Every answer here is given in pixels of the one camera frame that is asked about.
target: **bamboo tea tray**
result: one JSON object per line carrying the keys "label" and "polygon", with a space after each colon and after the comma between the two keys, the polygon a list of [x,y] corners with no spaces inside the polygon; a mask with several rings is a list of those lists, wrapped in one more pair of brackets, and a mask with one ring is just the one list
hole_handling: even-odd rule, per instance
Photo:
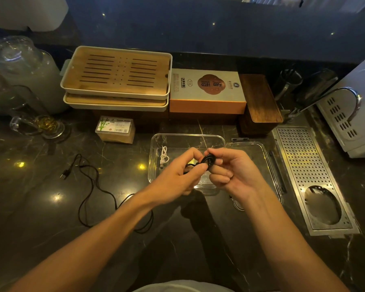
{"label": "bamboo tea tray", "polygon": [[79,46],[61,87],[72,94],[165,100],[171,63],[169,53]]}

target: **vent slots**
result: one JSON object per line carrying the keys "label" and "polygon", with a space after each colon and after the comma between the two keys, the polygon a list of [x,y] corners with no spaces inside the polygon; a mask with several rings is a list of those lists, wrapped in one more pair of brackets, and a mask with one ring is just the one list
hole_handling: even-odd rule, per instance
{"label": "vent slots", "polygon": [[132,64],[140,64],[140,65],[149,65],[151,67],[156,67],[156,64],[146,64],[146,63],[138,63],[138,62],[133,62]]}
{"label": "vent slots", "polygon": [[93,64],[93,65],[103,65],[105,67],[113,67],[112,64],[102,64],[102,63],[91,63],[91,62],[87,62],[87,64]]}
{"label": "vent slots", "polygon": [[135,77],[135,78],[146,78],[146,79],[155,79],[153,77],[142,77],[142,76],[133,76],[133,75],[129,75],[129,77]]}
{"label": "vent slots", "polygon": [[150,82],[150,81],[139,81],[139,80],[127,80],[127,81],[131,81],[131,82],[141,82],[141,83],[153,83],[154,82]]}
{"label": "vent slots", "polygon": [[[130,73],[144,73],[144,72],[136,72],[136,71],[130,71]],[[146,75],[155,75],[155,73],[145,73]]]}
{"label": "vent slots", "polygon": [[97,60],[97,61],[114,62],[113,60],[104,60],[104,59],[96,59],[96,58],[88,58],[88,60]]}
{"label": "vent slots", "polygon": [[104,84],[107,84],[107,82],[87,81],[87,80],[80,80],[80,82],[91,82],[91,83],[104,83]]}
{"label": "vent slots", "polygon": [[140,61],[157,62],[156,60],[147,60],[147,59],[139,59],[139,58],[133,58],[132,60],[140,60]]}
{"label": "vent slots", "polygon": [[93,70],[112,70],[111,68],[92,68],[92,67],[85,67],[85,68],[91,68]]}
{"label": "vent slots", "polygon": [[103,78],[103,77],[92,77],[92,76],[81,76],[81,77],[85,77],[85,78],[96,78],[96,79],[109,79],[109,78]]}
{"label": "vent slots", "polygon": [[154,86],[144,86],[144,85],[135,85],[135,84],[127,84],[128,86],[139,86],[139,87],[151,87],[154,88]]}
{"label": "vent slots", "polygon": [[156,70],[155,68],[137,68],[139,70]]}
{"label": "vent slots", "polygon": [[[98,72],[86,72],[86,71],[83,71],[83,73],[98,73]],[[98,73],[100,75],[110,75],[110,73]]]}
{"label": "vent slots", "polygon": [[115,58],[114,56],[107,56],[107,55],[97,55],[97,54],[89,54],[90,56],[98,56],[98,57],[109,57],[109,58]]}

